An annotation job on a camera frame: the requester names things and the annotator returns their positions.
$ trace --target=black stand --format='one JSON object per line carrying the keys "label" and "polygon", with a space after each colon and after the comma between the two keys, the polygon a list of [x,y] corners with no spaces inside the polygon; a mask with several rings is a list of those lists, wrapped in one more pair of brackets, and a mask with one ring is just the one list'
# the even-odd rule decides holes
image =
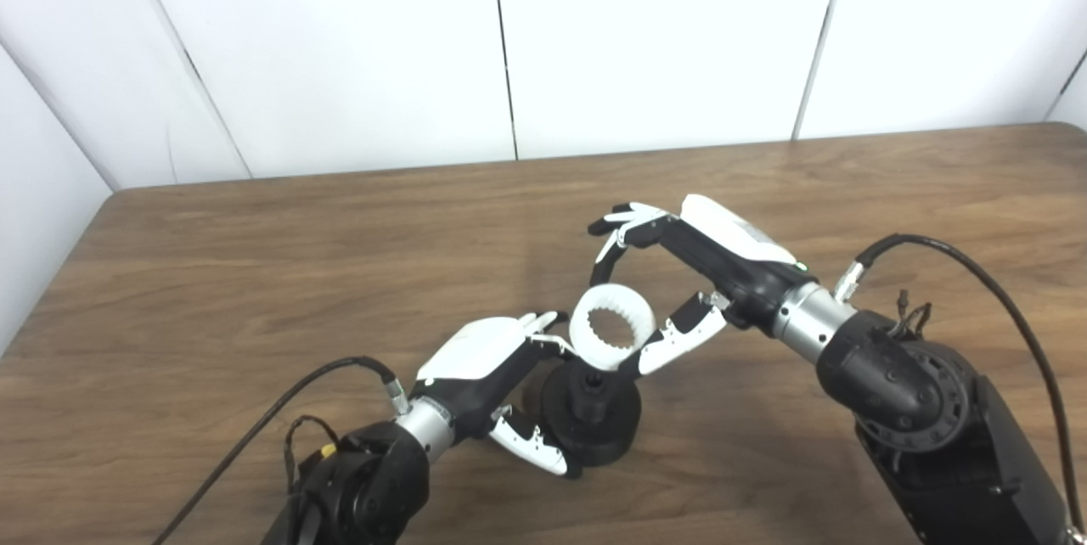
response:
{"label": "black stand", "polygon": [[585,467],[623,457],[638,430],[641,395],[634,381],[599,371],[582,359],[548,375],[540,393],[540,419],[559,445]]}

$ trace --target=panel seam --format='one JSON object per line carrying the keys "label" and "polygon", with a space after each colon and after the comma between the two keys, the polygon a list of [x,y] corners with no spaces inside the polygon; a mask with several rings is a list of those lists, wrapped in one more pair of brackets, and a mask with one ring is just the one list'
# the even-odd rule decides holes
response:
{"label": "panel seam", "polygon": [[27,84],[29,84],[30,88],[34,89],[34,92],[37,94],[38,99],[40,99],[41,102],[46,106],[46,109],[49,110],[49,113],[53,115],[54,119],[57,119],[57,123],[67,134],[68,138],[72,140],[72,144],[75,144],[75,147],[83,154],[83,158],[86,159],[87,162],[90,164],[90,168],[95,170],[95,173],[98,174],[98,177],[102,178],[102,182],[105,183],[105,186],[107,188],[110,189],[110,193],[116,193],[117,190],[121,190],[121,185],[117,183],[117,178],[113,177],[113,174],[109,173],[109,170],[105,169],[105,166],[98,159],[91,156],[90,150],[88,150],[83,140],[78,138],[78,134],[72,128],[72,125],[66,123],[66,121],[64,120],[64,115],[61,114],[60,111],[57,109],[57,103],[53,100],[52,94],[49,91],[46,85],[42,84],[38,75],[32,72],[29,69],[27,69],[26,64],[23,63],[22,59],[20,59],[18,55],[15,54],[15,51],[12,50],[12,47],[8,44],[8,40],[3,37],[2,33],[0,33],[0,50],[3,50],[4,53],[8,54],[12,63],[15,64],[15,69],[18,70],[18,73],[23,74],[23,77],[26,79]]}
{"label": "panel seam", "polygon": [[812,54],[812,64],[808,70],[808,79],[804,82],[804,91],[800,96],[800,107],[797,109],[797,120],[792,124],[792,134],[789,140],[800,139],[800,128],[804,123],[804,114],[808,112],[808,102],[811,100],[812,89],[815,86],[815,76],[819,74],[820,61],[823,59],[823,49],[826,46],[826,38],[830,34],[830,23],[834,21],[834,9],[838,7],[838,0],[827,0],[826,12],[823,14],[823,26],[820,27],[819,38],[815,40],[815,53]]}
{"label": "panel seam", "polygon": [[211,91],[204,83],[203,76],[200,75],[200,70],[198,70],[196,63],[193,63],[192,55],[189,54],[189,50],[186,48],[185,41],[183,41],[182,35],[177,30],[177,26],[175,26],[174,20],[171,18],[170,13],[166,11],[165,4],[163,4],[162,0],[150,0],[150,2],[151,7],[154,8],[154,12],[159,16],[159,20],[162,22],[163,27],[165,27],[167,38],[170,38],[179,58],[182,59],[182,65],[185,67],[189,78],[196,85],[201,99],[204,100],[204,103],[210,109],[215,124],[218,125],[223,135],[226,136],[226,139],[234,150],[234,154],[238,158],[238,162],[241,163],[241,168],[245,170],[246,175],[252,179],[253,171],[249,168],[249,162],[246,161],[245,156],[241,154],[241,148],[238,146],[237,139],[234,138],[230,127],[226,124],[226,119],[223,117],[223,112],[220,110],[214,98],[212,98]]}
{"label": "panel seam", "polygon": [[510,86],[510,58],[505,53],[505,24],[502,21],[502,0],[495,0],[498,4],[498,35],[502,41],[502,69],[505,71],[505,100],[510,104],[510,134],[513,136],[513,160],[520,161],[517,152],[517,125],[513,120],[513,88]]}

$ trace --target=silver metal joint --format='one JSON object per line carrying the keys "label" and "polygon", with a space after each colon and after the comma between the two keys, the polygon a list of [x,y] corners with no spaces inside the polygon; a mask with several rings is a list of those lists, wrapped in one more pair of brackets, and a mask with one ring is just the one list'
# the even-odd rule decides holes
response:
{"label": "silver metal joint", "polygon": [[814,364],[838,329],[854,313],[853,306],[834,300],[830,290],[809,282],[785,297],[772,333],[775,339]]}
{"label": "silver metal joint", "polygon": [[404,394],[404,387],[400,385],[400,380],[392,380],[385,384],[385,392],[388,393],[397,416],[407,416],[411,411],[411,404],[408,402],[408,395]]}
{"label": "silver metal joint", "polygon": [[858,287],[861,285],[861,278],[864,277],[864,265],[853,261],[852,264],[846,269],[846,273],[841,274],[838,283],[834,285],[834,300],[839,304],[849,301],[853,297],[853,293],[857,292]]}
{"label": "silver metal joint", "polygon": [[416,396],[407,414],[392,421],[415,437],[433,465],[453,445],[453,417],[440,402],[427,396]]}
{"label": "silver metal joint", "polygon": [[1075,527],[1070,525],[1069,543],[1070,545],[1087,545],[1087,536],[1084,536]]}

